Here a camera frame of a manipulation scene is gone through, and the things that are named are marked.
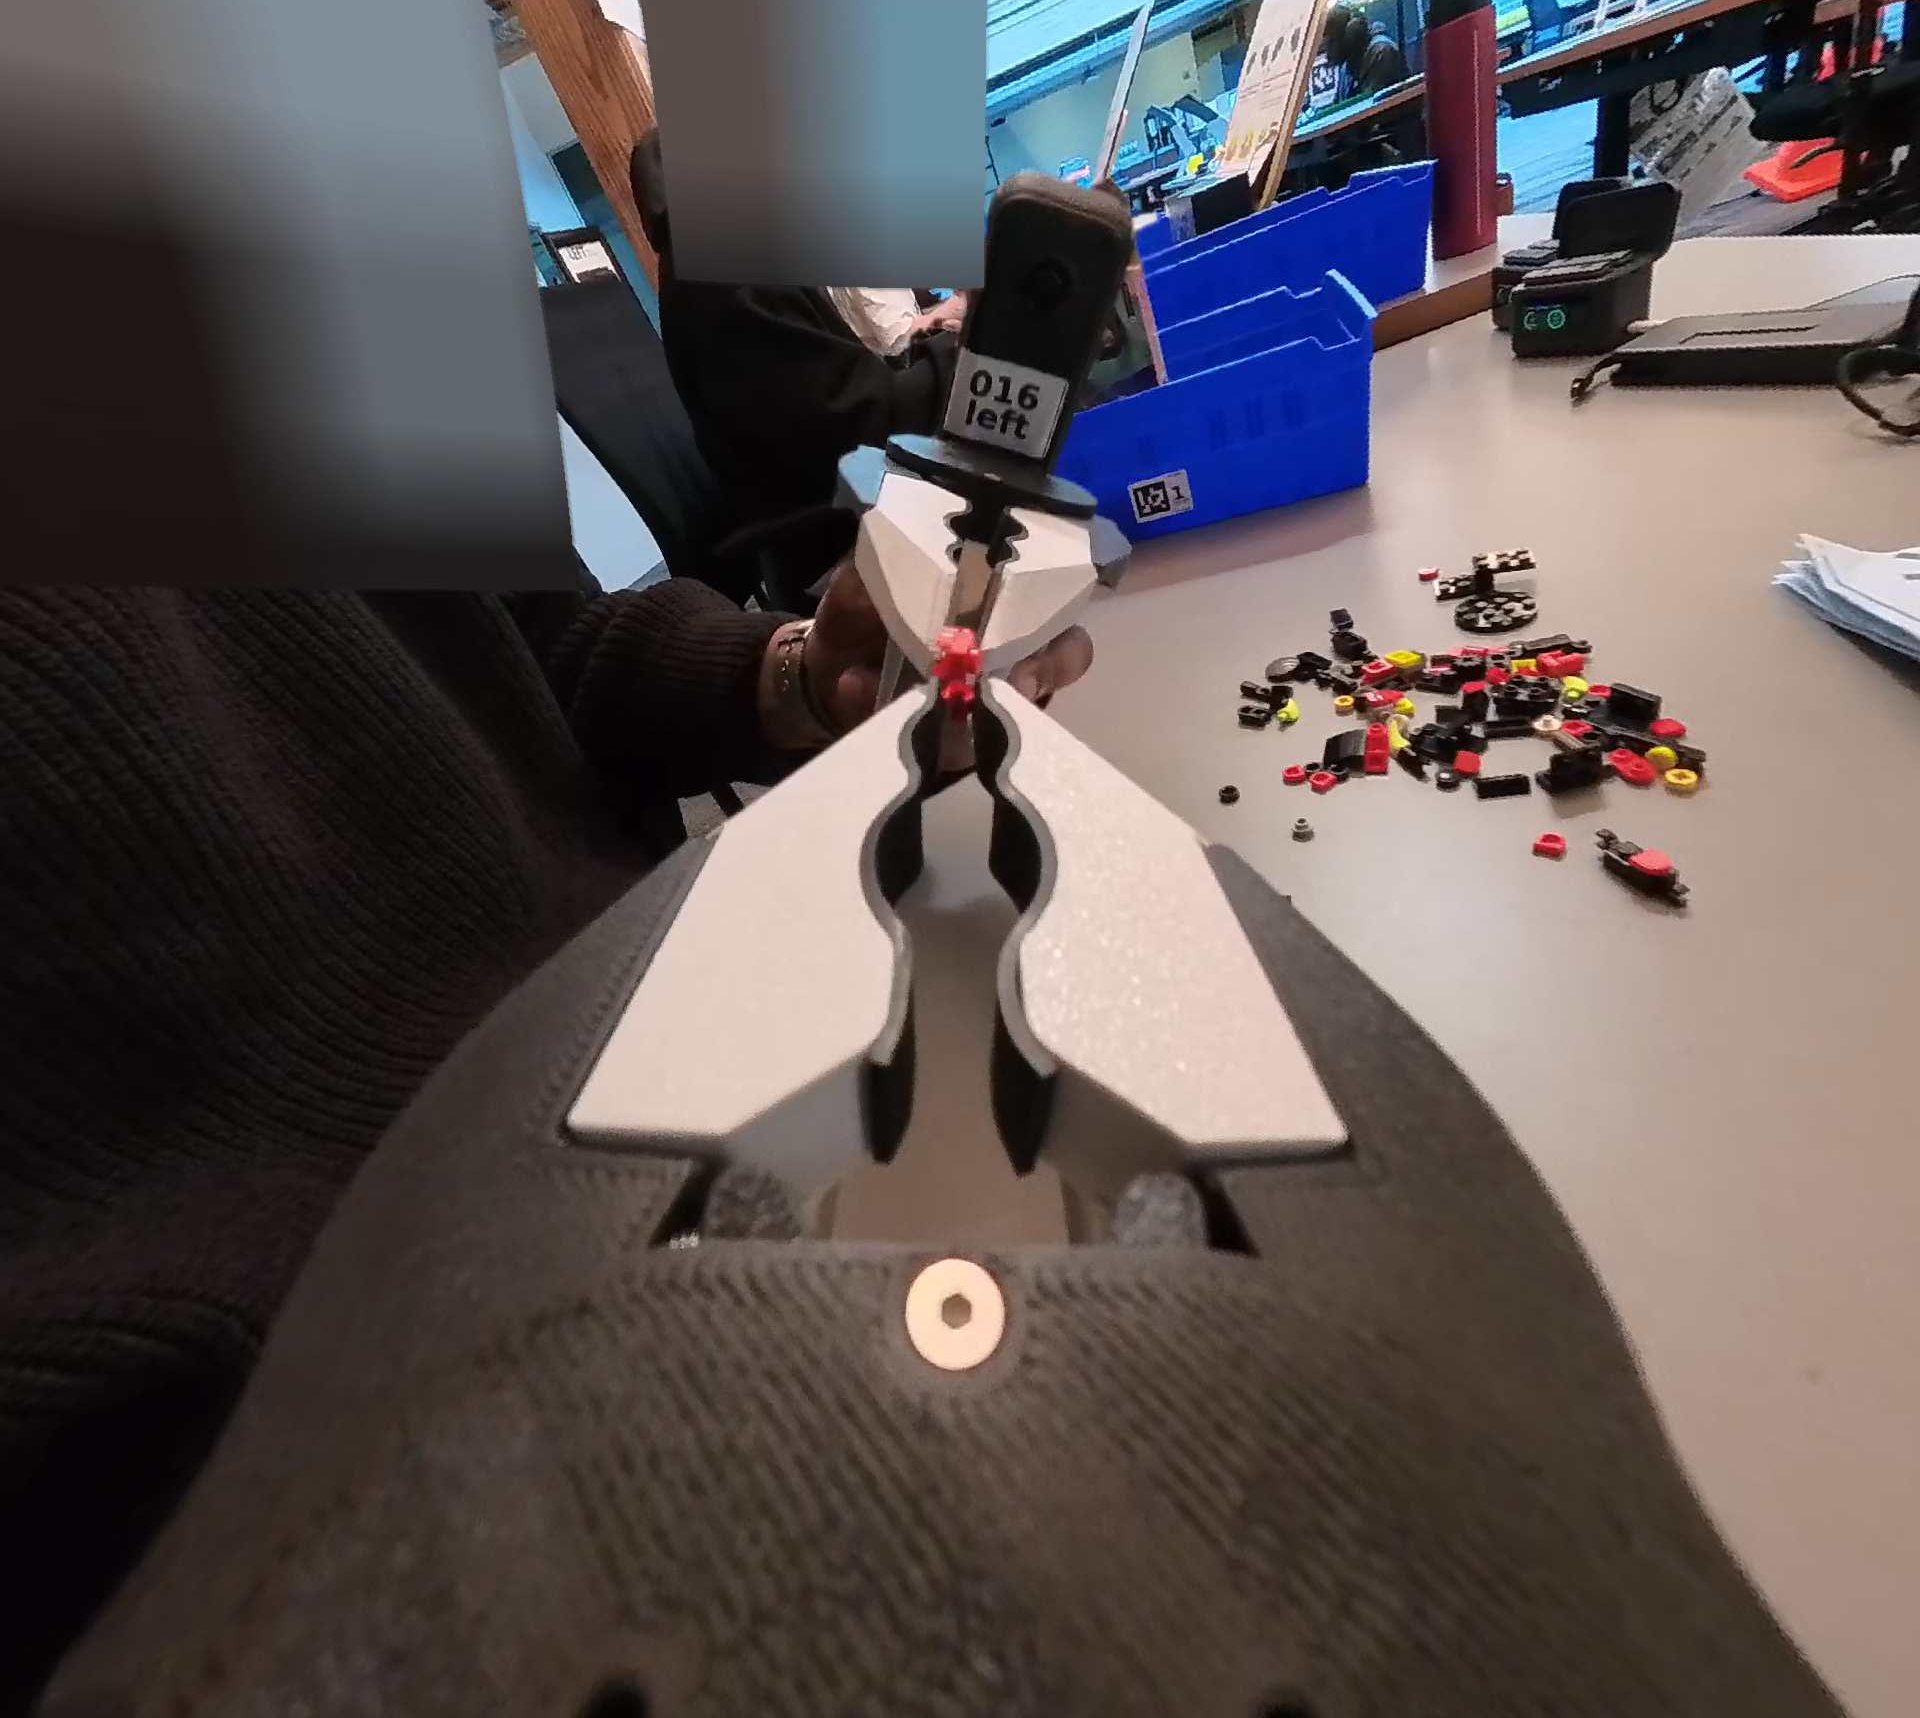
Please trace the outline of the black round lego assembly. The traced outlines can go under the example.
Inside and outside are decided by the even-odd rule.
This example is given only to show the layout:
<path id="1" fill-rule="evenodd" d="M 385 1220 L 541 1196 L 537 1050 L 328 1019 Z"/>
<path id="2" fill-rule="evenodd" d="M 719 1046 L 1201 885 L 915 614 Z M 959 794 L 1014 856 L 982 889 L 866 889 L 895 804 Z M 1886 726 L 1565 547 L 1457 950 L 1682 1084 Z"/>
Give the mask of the black round lego assembly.
<path id="1" fill-rule="evenodd" d="M 1434 600 L 1451 608 L 1451 623 L 1463 634 L 1511 634 L 1538 617 L 1535 569 L 1525 545 L 1480 552 L 1463 572 L 1434 577 Z"/>

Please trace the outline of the white patterned board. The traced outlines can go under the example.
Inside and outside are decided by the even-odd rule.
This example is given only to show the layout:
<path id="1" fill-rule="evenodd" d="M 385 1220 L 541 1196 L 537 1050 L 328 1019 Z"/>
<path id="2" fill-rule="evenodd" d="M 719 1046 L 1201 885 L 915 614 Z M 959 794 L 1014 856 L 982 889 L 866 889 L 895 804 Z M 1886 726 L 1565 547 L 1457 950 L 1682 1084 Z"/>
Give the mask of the white patterned board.
<path id="1" fill-rule="evenodd" d="M 1703 211 L 1763 153 L 1754 115 L 1725 65 L 1646 86 L 1628 101 L 1628 169 L 1673 186 L 1682 214 Z"/>

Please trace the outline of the black flat device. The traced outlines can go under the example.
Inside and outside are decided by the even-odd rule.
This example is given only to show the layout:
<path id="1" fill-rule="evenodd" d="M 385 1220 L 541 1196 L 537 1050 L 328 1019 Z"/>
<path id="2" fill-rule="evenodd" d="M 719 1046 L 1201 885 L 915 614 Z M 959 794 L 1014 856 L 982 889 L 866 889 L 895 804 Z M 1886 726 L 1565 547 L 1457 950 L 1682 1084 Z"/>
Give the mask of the black flat device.
<path id="1" fill-rule="evenodd" d="M 1610 358 L 1615 388 L 1834 386 L 1841 358 L 1892 344 L 1916 300 L 1903 273 L 1810 305 L 1650 322 Z"/>

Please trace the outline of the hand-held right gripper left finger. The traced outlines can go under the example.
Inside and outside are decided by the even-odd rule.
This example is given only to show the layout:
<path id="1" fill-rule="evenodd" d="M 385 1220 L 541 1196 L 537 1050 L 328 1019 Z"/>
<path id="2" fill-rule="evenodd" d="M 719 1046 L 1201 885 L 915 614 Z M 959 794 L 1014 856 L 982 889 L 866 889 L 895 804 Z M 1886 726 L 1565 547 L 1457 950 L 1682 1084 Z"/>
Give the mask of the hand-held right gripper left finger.
<path id="1" fill-rule="evenodd" d="M 743 1167 L 804 1206 L 900 1146 L 920 807 L 948 705 L 914 687 L 705 843 L 563 1125 Z"/>

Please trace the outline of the tagged blue plastic bin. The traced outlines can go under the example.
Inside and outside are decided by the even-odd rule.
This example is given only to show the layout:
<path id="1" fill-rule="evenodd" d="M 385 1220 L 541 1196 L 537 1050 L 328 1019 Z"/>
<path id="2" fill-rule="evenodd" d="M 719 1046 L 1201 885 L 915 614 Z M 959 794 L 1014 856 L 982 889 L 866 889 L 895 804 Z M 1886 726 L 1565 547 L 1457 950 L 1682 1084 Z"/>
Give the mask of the tagged blue plastic bin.
<path id="1" fill-rule="evenodd" d="M 1373 326 L 1336 270 L 1170 323 L 1164 383 L 1079 410 L 1057 468 L 1137 544 L 1357 489 Z"/>

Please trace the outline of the orange cone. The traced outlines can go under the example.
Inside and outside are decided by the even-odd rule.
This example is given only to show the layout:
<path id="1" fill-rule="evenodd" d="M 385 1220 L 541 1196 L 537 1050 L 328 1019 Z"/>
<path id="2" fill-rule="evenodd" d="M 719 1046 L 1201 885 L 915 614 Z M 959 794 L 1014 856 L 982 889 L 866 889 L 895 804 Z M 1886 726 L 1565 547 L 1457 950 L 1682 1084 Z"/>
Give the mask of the orange cone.
<path id="1" fill-rule="evenodd" d="M 1742 171 L 1754 191 L 1775 204 L 1824 200 L 1835 191 L 1846 153 L 1835 137 L 1788 139 Z"/>

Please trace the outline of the black charger case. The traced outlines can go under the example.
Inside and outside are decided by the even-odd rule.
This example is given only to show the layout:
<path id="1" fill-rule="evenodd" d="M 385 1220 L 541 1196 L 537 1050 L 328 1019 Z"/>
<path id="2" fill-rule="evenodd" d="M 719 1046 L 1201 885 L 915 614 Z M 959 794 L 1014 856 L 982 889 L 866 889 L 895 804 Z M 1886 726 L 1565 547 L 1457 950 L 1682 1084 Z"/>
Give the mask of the black charger case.
<path id="1" fill-rule="evenodd" d="M 1560 188 L 1551 216 L 1561 262 L 1628 253 L 1661 258 L 1673 242 L 1682 189 L 1664 178 L 1605 175 Z"/>

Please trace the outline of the white instruction booklet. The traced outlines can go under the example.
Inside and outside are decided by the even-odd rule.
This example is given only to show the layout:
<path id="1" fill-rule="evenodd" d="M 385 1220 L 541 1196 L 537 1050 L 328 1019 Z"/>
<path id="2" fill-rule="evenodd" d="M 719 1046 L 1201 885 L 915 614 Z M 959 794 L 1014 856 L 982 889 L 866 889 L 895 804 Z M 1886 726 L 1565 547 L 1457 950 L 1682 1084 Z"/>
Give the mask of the white instruction booklet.
<path id="1" fill-rule="evenodd" d="M 1917 545 L 1866 549 L 1803 532 L 1772 586 L 1825 623 L 1917 662 Z"/>

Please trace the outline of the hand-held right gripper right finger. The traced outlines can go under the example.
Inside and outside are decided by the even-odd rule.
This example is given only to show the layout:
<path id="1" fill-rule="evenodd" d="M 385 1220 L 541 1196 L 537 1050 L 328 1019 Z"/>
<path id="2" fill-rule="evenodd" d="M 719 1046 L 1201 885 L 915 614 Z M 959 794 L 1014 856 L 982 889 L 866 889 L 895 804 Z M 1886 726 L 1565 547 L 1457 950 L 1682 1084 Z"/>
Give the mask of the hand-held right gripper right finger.
<path id="1" fill-rule="evenodd" d="M 1009 683 L 974 708 L 994 968 L 990 1104 L 1020 1176 L 1106 1226 L 1137 1177 L 1201 1188 L 1349 1144 L 1234 889 L 1274 891 Z"/>

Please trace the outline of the wooden post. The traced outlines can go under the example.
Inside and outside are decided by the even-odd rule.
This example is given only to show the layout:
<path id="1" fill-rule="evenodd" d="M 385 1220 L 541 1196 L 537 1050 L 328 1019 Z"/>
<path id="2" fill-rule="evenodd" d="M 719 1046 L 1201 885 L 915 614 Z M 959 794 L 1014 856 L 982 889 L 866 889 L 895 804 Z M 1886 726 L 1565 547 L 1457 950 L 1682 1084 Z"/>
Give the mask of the wooden post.
<path id="1" fill-rule="evenodd" d="M 508 0 L 592 174 L 611 205 L 646 286 L 660 259 L 641 223 L 630 178 L 634 143 L 653 126 L 646 43 L 605 22 L 593 0 Z"/>

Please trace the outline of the person's left hand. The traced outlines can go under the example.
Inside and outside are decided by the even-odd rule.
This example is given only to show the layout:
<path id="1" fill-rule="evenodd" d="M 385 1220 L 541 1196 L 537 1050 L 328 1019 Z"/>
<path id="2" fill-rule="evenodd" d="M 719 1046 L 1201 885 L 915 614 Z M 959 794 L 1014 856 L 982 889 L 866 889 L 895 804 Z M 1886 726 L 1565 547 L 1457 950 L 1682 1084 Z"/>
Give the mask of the person's left hand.
<path id="1" fill-rule="evenodd" d="M 824 581 L 801 656 L 801 667 L 834 736 L 850 732 L 875 710 L 889 645 L 884 619 L 852 556 L 840 559 Z M 1068 626 L 1042 649 L 1022 658 L 1005 673 L 1005 681 L 1028 701 L 1048 705 L 1079 681 L 1091 662 L 1089 629 Z"/>

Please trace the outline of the black charger green light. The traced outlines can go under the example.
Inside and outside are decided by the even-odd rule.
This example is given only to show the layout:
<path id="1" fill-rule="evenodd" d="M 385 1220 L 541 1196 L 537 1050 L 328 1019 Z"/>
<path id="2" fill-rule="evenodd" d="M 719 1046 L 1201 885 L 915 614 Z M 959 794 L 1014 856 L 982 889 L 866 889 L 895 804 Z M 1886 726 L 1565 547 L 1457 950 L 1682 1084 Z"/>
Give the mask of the black charger green light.
<path id="1" fill-rule="evenodd" d="M 1646 252 L 1605 250 L 1525 272 L 1505 297 L 1511 356 L 1546 361 L 1610 354 L 1650 317 L 1658 259 Z"/>

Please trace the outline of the small black red lego assembly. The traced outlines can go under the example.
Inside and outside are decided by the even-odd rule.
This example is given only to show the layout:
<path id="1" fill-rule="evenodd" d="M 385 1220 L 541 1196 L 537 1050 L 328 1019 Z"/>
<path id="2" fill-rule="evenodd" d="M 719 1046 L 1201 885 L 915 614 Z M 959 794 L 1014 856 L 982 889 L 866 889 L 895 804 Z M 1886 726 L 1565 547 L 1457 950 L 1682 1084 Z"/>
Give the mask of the small black red lego assembly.
<path id="1" fill-rule="evenodd" d="M 1597 865 L 1620 885 L 1675 909 L 1688 906 L 1689 885 L 1666 852 L 1644 845 L 1612 827 L 1599 827 L 1594 833 L 1594 843 Z"/>

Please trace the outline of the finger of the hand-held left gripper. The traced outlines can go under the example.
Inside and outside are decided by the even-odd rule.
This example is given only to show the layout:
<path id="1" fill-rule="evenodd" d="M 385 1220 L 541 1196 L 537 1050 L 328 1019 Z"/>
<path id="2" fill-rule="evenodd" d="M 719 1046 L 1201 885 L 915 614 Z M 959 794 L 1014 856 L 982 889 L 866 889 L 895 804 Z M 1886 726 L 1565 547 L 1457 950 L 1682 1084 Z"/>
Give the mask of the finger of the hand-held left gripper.
<path id="1" fill-rule="evenodd" d="M 885 636 L 877 689 L 900 692 L 929 673 L 951 621 L 963 495 L 911 473 L 880 473 L 863 510 L 853 567 Z"/>
<path id="2" fill-rule="evenodd" d="M 1093 588 L 1091 520 L 1011 514 L 1005 556 L 990 565 L 974 642 L 979 672 L 1011 672 L 1078 619 Z"/>

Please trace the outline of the pile of loose lego pieces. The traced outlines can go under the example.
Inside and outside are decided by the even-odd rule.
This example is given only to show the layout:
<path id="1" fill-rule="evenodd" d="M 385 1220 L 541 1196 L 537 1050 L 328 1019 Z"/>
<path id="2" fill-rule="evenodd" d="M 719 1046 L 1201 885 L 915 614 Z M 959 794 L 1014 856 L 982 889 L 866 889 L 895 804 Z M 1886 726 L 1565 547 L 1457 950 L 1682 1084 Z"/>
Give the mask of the pile of loose lego pieces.
<path id="1" fill-rule="evenodd" d="M 1580 797 L 1605 783 L 1695 791 L 1708 752 L 1685 721 L 1592 659 L 1592 640 L 1568 631 L 1373 642 L 1333 608 L 1323 647 L 1284 651 L 1237 681 L 1234 721 L 1289 738 L 1281 781 L 1313 794 L 1390 776 L 1478 799 Z"/>

